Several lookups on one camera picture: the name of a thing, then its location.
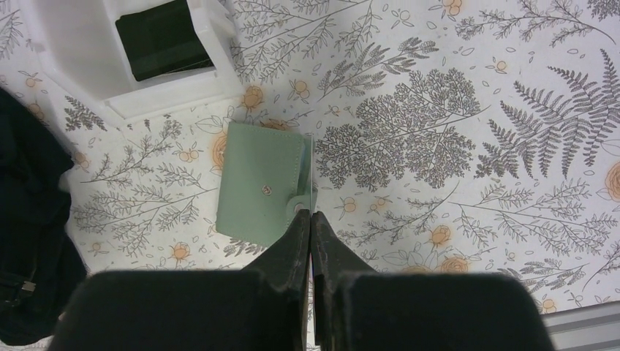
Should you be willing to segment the black cloth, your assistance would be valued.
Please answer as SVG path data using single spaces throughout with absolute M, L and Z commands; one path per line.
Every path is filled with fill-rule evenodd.
M 86 268 L 65 225 L 72 204 L 59 182 L 73 166 L 55 136 L 1 91 L 1 341 L 53 334 Z

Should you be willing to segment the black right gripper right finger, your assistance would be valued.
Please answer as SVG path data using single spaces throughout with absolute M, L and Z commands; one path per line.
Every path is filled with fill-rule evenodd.
M 311 218 L 322 350 L 552 350 L 530 294 L 497 273 L 380 273 Z

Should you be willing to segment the green leather card holder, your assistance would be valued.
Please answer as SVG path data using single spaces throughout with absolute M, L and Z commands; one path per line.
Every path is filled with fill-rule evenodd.
M 219 233 L 267 247 L 283 236 L 299 210 L 309 209 L 307 137 L 250 124 L 229 126 L 216 212 Z

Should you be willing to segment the thin credit card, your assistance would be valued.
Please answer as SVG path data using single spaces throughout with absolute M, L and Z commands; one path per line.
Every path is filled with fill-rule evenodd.
M 310 214 L 314 213 L 314 207 L 316 203 L 315 190 L 314 190 L 314 137 L 308 136 L 306 138 L 307 141 L 307 165 L 308 165 L 308 176 L 306 181 L 306 192 L 309 197 L 309 212 Z

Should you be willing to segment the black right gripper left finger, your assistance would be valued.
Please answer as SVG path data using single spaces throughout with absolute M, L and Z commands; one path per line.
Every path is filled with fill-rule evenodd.
M 51 350 L 304 350 L 307 210 L 240 270 L 107 271 L 71 297 Z

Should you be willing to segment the white plastic card box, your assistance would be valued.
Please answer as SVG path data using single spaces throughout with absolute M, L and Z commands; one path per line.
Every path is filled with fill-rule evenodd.
M 42 71 L 119 127 L 238 97 L 219 1 L 22 1 Z

